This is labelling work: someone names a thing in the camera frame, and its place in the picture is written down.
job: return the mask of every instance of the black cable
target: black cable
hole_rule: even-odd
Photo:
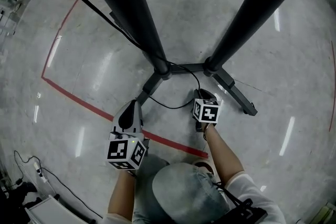
[[[207,124],[204,126],[204,129],[203,129],[203,139],[204,139],[205,141],[206,141],[206,135],[205,135],[205,133],[206,133],[206,130],[208,129],[209,125],[210,125],[210,123],[207,123]]]
[[[23,163],[28,163],[32,158],[37,159],[38,162],[39,162],[39,164],[40,164],[40,167],[41,167],[41,161],[40,161],[40,159],[39,159],[38,157],[36,157],[36,156],[32,156],[32,157],[30,157],[30,158],[25,162],[25,161],[22,159],[20,153],[19,153],[18,151],[14,151],[14,160],[15,160],[16,165],[17,165],[17,167],[19,167],[19,170],[20,170],[20,172],[21,172],[21,174],[22,174],[21,180],[23,179],[24,174],[23,174],[23,172],[22,172],[22,170],[21,170],[19,164],[18,164],[17,161],[16,161],[15,153],[17,153],[17,155],[19,155],[19,157],[20,157],[20,159],[21,159],[21,162],[23,162]]]
[[[182,68],[182,69],[184,69],[185,71],[187,71],[187,72],[189,72],[191,75],[193,75],[194,76],[194,78],[196,79],[196,81],[197,81],[197,83],[198,83],[198,92],[200,92],[200,89],[201,89],[201,85],[200,85],[200,83],[199,83],[199,80],[198,80],[198,78],[196,77],[196,75],[192,72],[192,71],[190,71],[188,68],[186,68],[186,67],[183,67],[183,66],[180,66],[180,65],[178,65],[178,64],[176,64],[176,63],[173,63],[173,62],[170,62],[170,61],[168,61],[168,60],[166,60],[166,59],[164,59],[164,58],[162,58],[162,57],[160,57],[160,56],[158,56],[158,55],[156,55],[155,53],[153,53],[153,52],[149,52],[149,51],[147,51],[147,50],[145,50],[144,48],[142,48],[142,46],[139,44],[139,43],[137,43],[136,41],[134,41],[131,37],[129,37],[122,29],[120,29],[118,26],[116,26],[104,13],[102,13],[96,6],[94,6],[94,4],[92,4],[89,0],[82,0],[86,5],[88,5],[94,12],[96,12],[101,18],[103,18],[109,25],[111,25],[115,30],[117,30],[117,31],[119,31],[130,43],[132,43],[133,45],[135,45],[138,49],[141,49],[142,51],[144,51],[144,52],[146,52],[147,54],[150,54],[150,55],[152,55],[152,56],[154,56],[154,57],[157,57],[158,59],[160,59],[160,60],[162,60],[162,61],[164,61],[164,62],[167,62],[167,63],[170,63],[170,64],[172,64],[172,65],[175,65],[175,66],[178,66],[178,67],[180,67],[180,68]],[[180,106],[180,107],[178,107],[178,108],[171,108],[171,107],[169,107],[169,106],[167,106],[167,105],[164,105],[164,104],[162,104],[162,103],[160,103],[160,102],[158,102],[157,100],[155,100],[154,98],[152,98],[152,97],[150,97],[152,100],[154,100],[156,103],[158,103],[158,104],[160,104],[160,105],[162,105],[162,106],[164,106],[165,108],[168,108],[168,109],[179,109],[179,108],[183,108],[184,106],[186,106],[186,105],[188,105],[188,104],[190,104],[192,101],[193,101],[193,99],[192,100],[190,100],[188,103],[186,103],[186,104],[184,104],[184,105],[182,105],[182,106]]]
[[[93,212],[93,213],[95,213],[98,217],[100,217],[101,219],[103,218],[100,214],[98,214],[98,213],[96,213],[95,211],[93,211],[90,207],[88,207],[86,204],[85,204],[85,202],[83,202],[76,194],[74,194],[73,192],[72,192],[72,190],[71,189],[69,189],[54,173],[52,173],[51,171],[49,171],[48,169],[46,169],[46,168],[44,168],[44,167],[41,167],[41,169],[42,170],[45,170],[45,171],[47,171],[48,173],[50,173],[50,174],[52,174],[53,176],[55,176],[55,178],[58,180],[58,182],[60,182],[65,188],[67,188],[68,189],[68,191],[70,191],[71,192],[71,194],[72,195],[74,195],[79,201],[81,201],[82,202],[82,204],[84,204],[85,205],[85,207],[86,208],[88,208],[91,212]]]
[[[32,156],[32,157],[30,157],[27,161],[24,161],[24,160],[22,159],[20,153],[19,153],[18,151],[14,151],[14,159],[15,159],[16,165],[17,165],[17,167],[19,167],[19,169],[20,169],[22,175],[23,175],[23,172],[22,172],[20,166],[18,165],[18,163],[17,163],[17,161],[16,161],[15,153],[17,153],[17,155],[19,155],[19,157],[20,157],[20,159],[21,159],[21,161],[22,161],[23,163],[28,163],[32,158],[36,158],[36,159],[38,159],[38,162],[39,162],[39,164],[40,164],[40,169],[43,169],[43,170],[47,171],[48,173],[52,174],[53,176],[55,176],[56,179],[57,179],[57,180],[58,180],[58,181],[59,181],[65,188],[67,188],[68,191],[70,191],[72,195],[74,195],[79,201],[81,201],[82,204],[84,204],[86,208],[88,208],[90,211],[92,211],[93,213],[95,213],[98,217],[103,218],[101,215],[99,215],[98,213],[96,213],[95,211],[93,211],[90,207],[88,207],[88,206],[85,204],[85,202],[83,202],[83,201],[82,201],[82,200],[81,200],[75,193],[73,193],[72,190],[69,189],[69,188],[68,188],[68,187],[67,187],[67,186],[66,186],[66,185],[65,185],[65,184],[64,184],[64,183],[63,183],[63,182],[62,182],[62,181],[61,181],[61,180],[54,174],[54,173],[52,173],[52,172],[49,171],[48,169],[42,167],[42,165],[41,165],[41,160],[40,160],[38,157],[36,157],[36,156]]]
[[[232,195],[226,188],[222,187],[222,182],[213,183],[213,184],[217,186],[217,189],[220,188],[225,193],[225,195],[234,203],[236,207],[243,204],[241,200],[239,200],[234,195]]]
[[[165,108],[168,108],[168,109],[180,109],[180,108],[183,108],[183,107],[189,105],[191,102],[194,101],[194,98],[193,98],[193,99],[191,99],[188,103],[186,103],[186,104],[184,104],[184,105],[182,105],[182,106],[178,106],[177,108],[171,108],[170,106],[167,106],[167,105],[165,105],[165,104],[160,103],[159,101],[155,100],[155,99],[154,99],[153,97],[151,97],[151,96],[149,96],[149,98],[152,99],[153,101],[155,101],[156,103],[160,104],[161,106],[164,106]]]

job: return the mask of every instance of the gray floor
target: gray floor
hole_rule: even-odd
[[[40,78],[53,39],[74,1],[31,0],[16,34],[0,48],[0,143],[13,181],[19,177],[13,150],[23,158],[37,155],[85,203],[104,214],[117,176],[103,160],[111,123]],[[106,14],[110,11],[103,0],[91,1]],[[212,53],[243,0],[147,1],[167,58],[188,63],[201,62]],[[224,64],[255,104],[255,117],[242,114],[214,80],[198,75],[202,88],[224,101],[217,129],[257,186],[279,204],[288,223],[309,219],[336,197],[336,123],[329,132],[335,9],[336,0],[285,0],[278,16],[270,17]],[[59,36],[45,77],[109,114],[136,97],[152,72],[142,53],[81,1]],[[179,105],[195,87],[193,77],[176,76],[163,82],[154,97]],[[143,106],[144,129],[208,151],[202,136],[193,131],[190,109],[167,110],[148,100]],[[170,162],[192,158],[156,142],[151,142],[150,151]],[[36,178],[32,164],[25,168],[44,193],[52,194]],[[48,177],[57,192],[90,215]]]

